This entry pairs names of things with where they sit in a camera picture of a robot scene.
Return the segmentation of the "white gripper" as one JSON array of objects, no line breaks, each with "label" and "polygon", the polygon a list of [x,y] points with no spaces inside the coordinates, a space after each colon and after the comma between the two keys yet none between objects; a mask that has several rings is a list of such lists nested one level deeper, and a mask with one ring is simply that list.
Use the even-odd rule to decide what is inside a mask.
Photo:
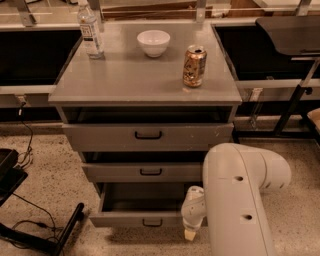
[{"label": "white gripper", "polygon": [[181,216],[184,231],[184,237],[187,241],[193,241],[196,233],[206,217],[206,204],[204,189],[199,186],[191,186],[186,194],[181,207]]}]

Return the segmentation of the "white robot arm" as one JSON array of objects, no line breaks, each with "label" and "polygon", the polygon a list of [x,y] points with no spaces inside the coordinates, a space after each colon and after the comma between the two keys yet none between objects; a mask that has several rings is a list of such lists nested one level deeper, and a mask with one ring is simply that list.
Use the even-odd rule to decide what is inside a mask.
[{"label": "white robot arm", "polygon": [[206,221],[213,256],[276,256],[261,194],[290,181],[288,162],[273,151],[234,143],[211,148],[203,185],[188,189],[181,208],[185,238],[193,240]]}]

